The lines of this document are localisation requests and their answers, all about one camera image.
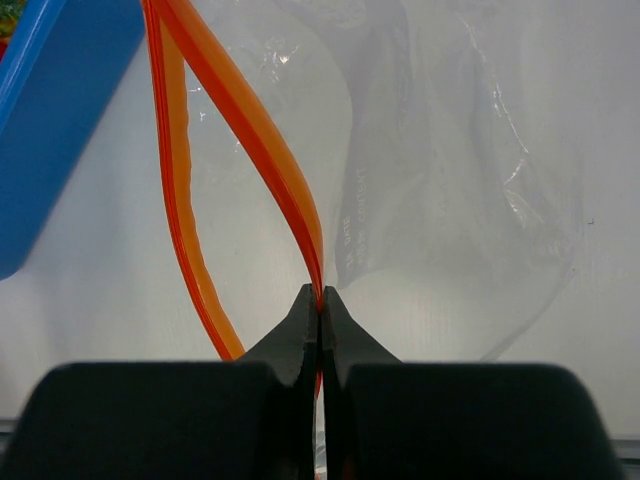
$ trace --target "blue container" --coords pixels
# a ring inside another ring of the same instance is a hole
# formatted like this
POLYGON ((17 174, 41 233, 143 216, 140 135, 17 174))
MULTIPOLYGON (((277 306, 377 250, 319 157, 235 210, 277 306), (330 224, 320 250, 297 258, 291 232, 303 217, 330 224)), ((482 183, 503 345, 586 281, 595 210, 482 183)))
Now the blue container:
POLYGON ((143 33, 139 0, 28 0, 0 61, 0 279, 26 260, 143 33))

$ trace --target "clear plastic bag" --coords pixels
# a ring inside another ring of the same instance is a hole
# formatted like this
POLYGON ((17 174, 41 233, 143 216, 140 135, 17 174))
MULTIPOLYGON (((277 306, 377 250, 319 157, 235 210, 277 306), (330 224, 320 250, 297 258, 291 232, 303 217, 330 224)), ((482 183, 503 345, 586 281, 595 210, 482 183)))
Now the clear plastic bag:
MULTIPOLYGON (((194 4, 309 182, 326 282, 378 340, 404 359, 491 359, 539 317, 567 279, 581 163, 553 129, 551 90, 525 108, 541 88, 541 59, 527 58, 534 7, 194 4)), ((561 31, 545 21, 545 33, 561 31)), ((280 282, 293 298, 305 273, 291 235, 195 77, 188 86, 192 199, 212 275, 280 282)), ((274 316, 260 300, 250 310, 237 284, 220 290, 232 319, 274 316)), ((265 333, 255 325, 238 324, 249 343, 265 333)))

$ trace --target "white surface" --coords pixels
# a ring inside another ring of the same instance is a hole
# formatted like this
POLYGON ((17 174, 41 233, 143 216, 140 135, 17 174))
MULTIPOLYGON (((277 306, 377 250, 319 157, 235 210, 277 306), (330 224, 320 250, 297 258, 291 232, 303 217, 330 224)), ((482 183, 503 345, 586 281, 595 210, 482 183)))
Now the white surface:
MULTIPOLYGON (((545 119, 544 103, 540 106, 535 95, 549 82, 563 82, 559 91, 571 90, 572 99, 579 100, 566 109, 572 114, 563 121, 565 130, 579 140, 585 161, 584 231, 571 280, 502 358, 568 366, 594 393, 611 432, 633 435, 640 433, 634 408, 640 404, 640 254, 634 248, 640 240, 640 227, 634 224, 640 205, 635 185, 640 170, 640 5, 630 0, 568 4, 573 6, 571 15, 560 18, 567 22, 571 35, 566 41, 576 45, 576 55, 567 59, 541 54, 548 35, 532 22, 526 47, 537 61, 530 62, 535 68, 528 70, 533 87, 527 91, 533 95, 528 99, 536 110, 533 118, 540 122, 545 119), (594 224, 587 225, 591 219, 594 224)), ((556 10, 547 8, 533 17, 548 20, 556 10)), ((145 46, 138 57, 29 261, 0 282, 0 416, 16 415, 37 379, 61 362, 216 357, 171 247, 145 46)), ((543 131, 528 125, 526 141, 532 151, 544 150, 546 139, 536 135, 543 131)), ((265 212, 273 212, 266 190, 259 183, 255 188, 265 212)), ((306 274, 293 239, 282 241, 283 224, 265 223, 261 250, 251 248, 242 232, 255 231, 251 223, 259 217, 236 212, 227 216, 233 217, 233 228, 220 226, 228 221, 220 215, 223 201, 211 200, 211 221, 218 222, 220 236, 205 239, 203 248, 205 254, 218 253, 211 256, 218 259, 209 265, 212 275, 250 346, 282 317, 306 274), (265 270, 273 271, 268 282, 265 270), (256 279, 262 280, 260 288, 256 279)), ((372 327, 399 355, 428 358, 433 352, 426 350, 425 324, 372 327)), ((459 332, 462 341, 473 343, 474 334, 464 333, 459 332)), ((441 355, 455 358, 456 353, 441 355)))

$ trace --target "plastic bag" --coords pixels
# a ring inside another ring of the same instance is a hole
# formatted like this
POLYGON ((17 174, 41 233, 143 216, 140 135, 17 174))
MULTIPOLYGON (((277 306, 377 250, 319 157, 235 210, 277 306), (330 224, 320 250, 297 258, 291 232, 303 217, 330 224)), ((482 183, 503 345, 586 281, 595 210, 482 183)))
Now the plastic bag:
MULTIPOLYGON (((567 280, 581 164, 555 137, 551 96, 524 108, 540 88, 527 77, 540 59, 525 55, 533 7, 194 5, 295 154, 323 226, 326 282, 370 333, 404 359, 495 358, 539 317, 567 280), (539 155, 531 143, 542 145, 539 155)), ((219 251, 231 245, 249 257, 249 282, 273 274, 297 288, 304 274, 279 214, 197 80, 187 82, 192 198, 203 244, 212 244, 207 265, 242 268, 219 251), (235 227, 214 228, 229 208, 240 217, 229 220, 235 227), (243 221, 261 242, 237 238, 243 221)), ((221 293, 232 318, 260 314, 247 315, 247 289, 221 293)), ((263 333, 248 323, 240 336, 251 343, 263 333)))

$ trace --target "ziplock bag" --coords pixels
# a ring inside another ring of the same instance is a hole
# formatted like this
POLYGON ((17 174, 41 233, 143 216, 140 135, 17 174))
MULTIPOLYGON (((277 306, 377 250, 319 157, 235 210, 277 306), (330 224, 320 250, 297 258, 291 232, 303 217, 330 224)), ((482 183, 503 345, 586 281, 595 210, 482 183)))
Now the ziplock bag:
MULTIPOLYGON (((194 5, 295 154, 323 226, 325 280, 374 336, 405 359, 496 358, 539 317, 569 272, 581 223, 581 165, 554 131, 551 95, 524 109, 541 88, 531 68, 540 59, 526 55, 539 28, 534 7, 194 5)), ((548 34, 561 30, 545 20, 548 34)), ((253 238, 227 245, 244 241, 239 250, 258 250, 261 235, 272 234, 290 248, 211 92, 189 71, 186 77, 201 242, 233 235, 216 229, 220 217, 211 213, 226 201, 219 212, 236 202, 252 219, 267 212, 253 238)), ((203 248, 214 271, 234 260, 222 248, 203 248)), ((276 267, 298 272, 296 262, 276 267)), ((255 275, 260 283, 273 272, 255 275)), ((247 301, 227 298, 235 312, 247 301)))

